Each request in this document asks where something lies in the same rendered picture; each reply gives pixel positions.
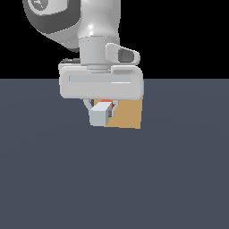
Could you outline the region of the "white and red peg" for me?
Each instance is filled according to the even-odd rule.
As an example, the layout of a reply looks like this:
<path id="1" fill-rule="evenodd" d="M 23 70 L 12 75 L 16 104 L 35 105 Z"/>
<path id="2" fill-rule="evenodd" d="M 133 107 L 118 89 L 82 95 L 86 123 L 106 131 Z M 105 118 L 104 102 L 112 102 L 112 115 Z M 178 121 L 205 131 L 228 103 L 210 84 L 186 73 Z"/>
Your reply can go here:
<path id="1" fill-rule="evenodd" d="M 89 123 L 92 126 L 106 126 L 113 117 L 115 104 L 112 100 L 100 101 L 89 110 Z"/>

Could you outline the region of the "tan box with hole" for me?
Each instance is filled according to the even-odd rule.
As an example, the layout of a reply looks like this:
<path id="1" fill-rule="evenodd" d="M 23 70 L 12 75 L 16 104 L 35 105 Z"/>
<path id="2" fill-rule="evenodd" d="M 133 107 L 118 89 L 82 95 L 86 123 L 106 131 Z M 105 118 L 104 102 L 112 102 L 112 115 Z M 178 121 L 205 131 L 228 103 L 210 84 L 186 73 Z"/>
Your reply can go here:
<path id="1" fill-rule="evenodd" d="M 119 100 L 119 105 L 114 111 L 106 127 L 134 128 L 139 129 L 141 125 L 142 101 Z"/>

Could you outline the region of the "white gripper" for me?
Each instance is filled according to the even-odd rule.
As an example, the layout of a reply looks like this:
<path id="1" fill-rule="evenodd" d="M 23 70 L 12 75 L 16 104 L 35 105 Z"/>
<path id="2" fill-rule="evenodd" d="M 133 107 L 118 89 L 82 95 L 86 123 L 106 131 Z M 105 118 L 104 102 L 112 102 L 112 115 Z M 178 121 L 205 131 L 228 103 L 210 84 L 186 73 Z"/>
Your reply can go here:
<path id="1" fill-rule="evenodd" d="M 111 99 L 108 117 L 115 117 L 119 100 L 140 100 L 144 95 L 143 73 L 134 65 L 113 65 L 108 73 L 93 72 L 80 64 L 58 64 L 58 70 L 63 98 L 84 99 L 88 110 L 93 107 L 91 99 Z"/>

